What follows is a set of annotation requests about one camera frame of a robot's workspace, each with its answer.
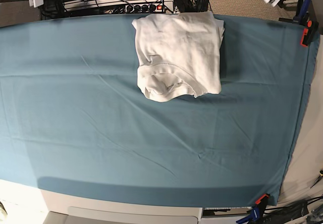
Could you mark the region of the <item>white T-shirt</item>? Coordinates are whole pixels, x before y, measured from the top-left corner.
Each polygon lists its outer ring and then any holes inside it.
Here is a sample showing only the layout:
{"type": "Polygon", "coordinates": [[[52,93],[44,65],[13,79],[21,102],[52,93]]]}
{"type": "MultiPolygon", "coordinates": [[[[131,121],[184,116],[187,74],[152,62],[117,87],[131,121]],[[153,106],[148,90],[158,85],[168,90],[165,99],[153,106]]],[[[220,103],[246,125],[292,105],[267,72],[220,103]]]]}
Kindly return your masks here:
{"type": "Polygon", "coordinates": [[[224,21],[213,13],[151,14],[132,21],[137,85],[150,100],[219,94],[224,21]]]}

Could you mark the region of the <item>teal table cloth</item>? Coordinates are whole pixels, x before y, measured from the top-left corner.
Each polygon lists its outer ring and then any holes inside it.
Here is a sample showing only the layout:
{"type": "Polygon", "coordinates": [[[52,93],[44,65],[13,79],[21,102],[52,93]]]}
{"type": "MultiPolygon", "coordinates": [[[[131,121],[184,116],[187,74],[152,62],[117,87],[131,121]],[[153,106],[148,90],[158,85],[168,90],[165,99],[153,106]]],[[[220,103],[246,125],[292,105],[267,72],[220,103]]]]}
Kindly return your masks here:
{"type": "Polygon", "coordinates": [[[105,201],[276,204],[306,110],[319,35],[221,16],[218,95],[148,100],[136,15],[1,28],[1,179],[105,201]]]}

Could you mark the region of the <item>black power strip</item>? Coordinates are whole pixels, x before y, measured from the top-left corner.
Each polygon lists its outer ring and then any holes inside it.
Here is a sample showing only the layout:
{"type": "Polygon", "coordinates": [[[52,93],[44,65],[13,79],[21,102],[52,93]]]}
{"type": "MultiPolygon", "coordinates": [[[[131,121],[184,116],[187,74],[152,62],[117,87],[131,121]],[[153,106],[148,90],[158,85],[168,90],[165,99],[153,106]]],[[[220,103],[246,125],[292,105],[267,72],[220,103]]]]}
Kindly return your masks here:
{"type": "Polygon", "coordinates": [[[173,3],[123,4],[104,6],[99,9],[103,14],[172,14],[173,3]]]}

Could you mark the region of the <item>orange blue clamp bottom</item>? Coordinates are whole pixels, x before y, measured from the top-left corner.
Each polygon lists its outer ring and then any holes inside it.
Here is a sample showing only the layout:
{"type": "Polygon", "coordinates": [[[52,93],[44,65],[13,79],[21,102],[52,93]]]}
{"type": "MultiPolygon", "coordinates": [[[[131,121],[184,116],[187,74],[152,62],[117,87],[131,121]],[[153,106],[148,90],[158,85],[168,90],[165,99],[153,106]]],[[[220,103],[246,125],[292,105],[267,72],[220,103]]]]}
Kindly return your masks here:
{"type": "Polygon", "coordinates": [[[263,194],[258,200],[256,200],[255,205],[252,207],[250,213],[246,217],[237,220],[236,223],[256,223],[258,220],[260,220],[263,217],[269,198],[270,194],[263,194]]]}

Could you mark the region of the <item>orange clamp top right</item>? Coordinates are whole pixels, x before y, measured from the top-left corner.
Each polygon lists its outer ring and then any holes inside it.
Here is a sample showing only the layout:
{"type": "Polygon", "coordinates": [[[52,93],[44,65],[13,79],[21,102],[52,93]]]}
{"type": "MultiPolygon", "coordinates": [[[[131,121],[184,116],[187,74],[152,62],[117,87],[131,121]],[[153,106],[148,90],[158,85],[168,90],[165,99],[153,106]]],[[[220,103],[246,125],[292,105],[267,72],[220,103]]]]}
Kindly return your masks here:
{"type": "Polygon", "coordinates": [[[302,25],[305,28],[302,33],[300,45],[303,47],[308,47],[318,31],[319,23],[318,21],[308,20],[307,22],[302,23],[302,25]]]}

